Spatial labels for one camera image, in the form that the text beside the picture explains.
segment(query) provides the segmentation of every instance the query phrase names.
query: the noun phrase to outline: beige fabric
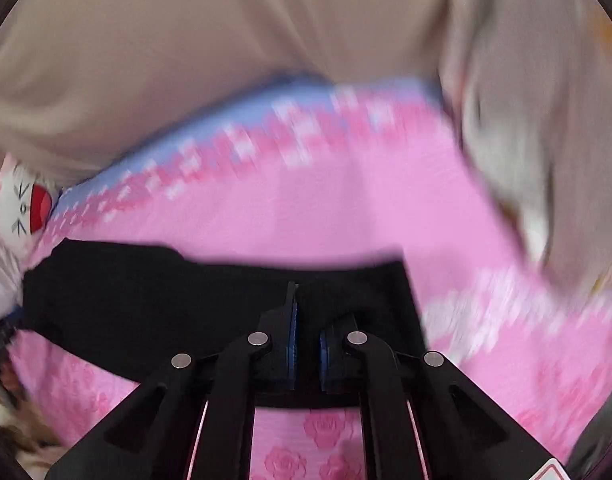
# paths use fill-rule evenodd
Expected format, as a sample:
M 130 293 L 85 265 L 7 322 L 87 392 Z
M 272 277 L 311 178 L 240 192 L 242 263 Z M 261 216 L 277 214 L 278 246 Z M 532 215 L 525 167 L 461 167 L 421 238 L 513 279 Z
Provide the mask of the beige fabric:
M 449 0 L 20 0 L 0 29 L 0 151 L 73 184 L 276 73 L 435 76 L 448 22 Z
M 591 291 L 612 266 L 610 20 L 596 0 L 492 0 L 470 69 L 465 101 L 480 124 L 464 122 L 467 150 L 478 160 L 505 137 L 492 189 L 520 210 L 550 202 L 547 270 L 566 290 Z

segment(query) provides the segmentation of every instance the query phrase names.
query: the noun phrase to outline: clothing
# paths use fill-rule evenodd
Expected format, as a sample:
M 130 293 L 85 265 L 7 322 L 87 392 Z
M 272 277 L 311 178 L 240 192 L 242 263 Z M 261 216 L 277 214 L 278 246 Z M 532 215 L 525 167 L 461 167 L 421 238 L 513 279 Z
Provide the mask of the clothing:
M 105 370 L 143 381 L 179 352 L 201 358 L 254 332 L 299 284 L 297 385 L 319 386 L 319 333 L 353 313 L 397 351 L 425 351 L 401 262 L 288 270 L 190 262 L 168 248 L 64 240 L 23 281 L 26 328 Z
M 601 3 L 612 16 L 612 0 Z M 546 250 L 549 279 L 587 295 L 612 281 L 612 22 L 598 0 L 490 0 L 488 10 L 464 145 L 524 218 L 528 244 L 535 231 L 543 240 L 532 252 Z
M 19 0 L 0 27 L 0 151 L 71 185 L 278 74 L 432 78 L 450 8 L 450 0 Z

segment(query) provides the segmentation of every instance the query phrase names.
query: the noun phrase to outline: laundry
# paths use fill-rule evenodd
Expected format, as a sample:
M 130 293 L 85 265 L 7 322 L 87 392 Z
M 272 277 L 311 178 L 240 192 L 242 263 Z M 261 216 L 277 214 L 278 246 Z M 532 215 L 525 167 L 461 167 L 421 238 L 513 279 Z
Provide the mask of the laundry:
M 3 348 L 0 348 L 0 441 L 1 453 L 16 459 L 32 480 L 42 480 L 67 450 L 30 399 Z
M 561 298 L 524 268 L 436 95 L 410 79 L 352 87 L 300 79 L 254 92 L 67 190 L 30 264 L 41 268 L 64 238 L 156 244 L 193 261 L 289 269 L 373 266 L 395 254 L 429 347 L 565 461 L 612 390 L 612 298 Z M 61 286 L 74 289 L 64 281 L 52 280 L 47 297 Z M 69 295 L 71 308 L 86 301 L 82 295 Z M 84 315 L 93 316 L 99 306 L 88 309 Z M 106 344 L 112 323 L 106 311 L 102 318 L 90 321 L 104 326 L 99 342 L 87 341 L 91 347 Z M 551 352 L 553 345 L 560 351 Z M 136 386 L 92 365 L 95 356 L 82 360 L 28 330 L 10 351 L 20 379 L 68 445 Z M 303 426 L 309 414 L 257 413 L 261 436 L 251 474 L 268 480 L 266 457 L 289 446 L 307 458 L 314 475 L 308 480 L 317 476 L 333 451 L 311 448 Z M 344 420 L 343 410 L 336 416 Z M 344 427 L 335 453 L 361 448 L 360 434 Z
M 319 333 L 345 314 L 397 351 L 425 351 L 401 262 L 362 269 L 207 265 L 165 247 L 64 240 L 23 281 L 23 326 L 78 357 L 143 381 L 180 352 L 220 352 L 259 316 L 297 302 L 300 386 L 319 386 Z

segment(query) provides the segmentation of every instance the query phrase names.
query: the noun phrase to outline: pink rose pattern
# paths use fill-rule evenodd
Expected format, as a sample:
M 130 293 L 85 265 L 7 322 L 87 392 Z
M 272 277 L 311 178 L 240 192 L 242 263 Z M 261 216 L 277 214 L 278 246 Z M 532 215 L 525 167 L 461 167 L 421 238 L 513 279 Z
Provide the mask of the pink rose pattern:
M 69 446 L 137 386 L 65 352 L 35 332 L 20 330 L 9 351 L 20 380 L 30 386 L 29 393 L 46 422 Z M 36 384 L 37 377 L 41 385 Z
M 351 465 L 342 455 L 333 455 L 319 469 L 321 480 L 359 480 L 361 465 Z
M 578 433 L 575 429 L 585 427 L 611 393 L 612 364 L 599 364 L 585 380 L 576 378 L 572 383 L 564 381 L 562 375 L 559 362 L 540 363 L 537 384 L 548 400 L 516 417 L 555 456 L 570 454 Z
M 273 447 L 263 464 L 275 480 L 300 480 L 306 476 L 306 459 L 287 447 Z
M 345 420 L 335 412 L 313 412 L 304 421 L 304 431 L 319 449 L 333 449 L 345 428 Z

